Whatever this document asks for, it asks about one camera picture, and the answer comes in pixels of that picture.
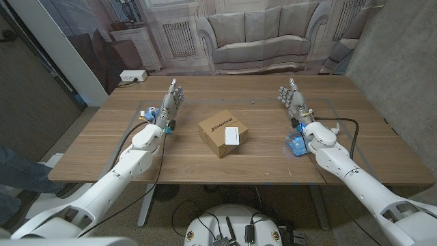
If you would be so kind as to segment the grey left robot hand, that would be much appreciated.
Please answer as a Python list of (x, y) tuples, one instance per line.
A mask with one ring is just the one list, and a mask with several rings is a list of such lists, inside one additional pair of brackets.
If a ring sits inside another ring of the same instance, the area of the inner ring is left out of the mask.
[(155, 125), (162, 129), (166, 129), (170, 122), (175, 121), (178, 109), (184, 99), (185, 97), (182, 86), (178, 86), (176, 79), (173, 79), (169, 90), (162, 101), (160, 111), (156, 116)]

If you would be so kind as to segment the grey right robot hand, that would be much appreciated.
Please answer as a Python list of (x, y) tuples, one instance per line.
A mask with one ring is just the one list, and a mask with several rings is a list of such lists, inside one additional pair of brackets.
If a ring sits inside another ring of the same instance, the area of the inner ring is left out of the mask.
[(278, 100), (287, 109), (287, 117), (292, 121), (292, 126), (296, 128), (299, 124), (306, 127), (313, 122), (310, 110), (307, 107), (305, 98), (298, 90), (298, 86), (293, 78), (290, 78), (290, 88), (280, 86)]

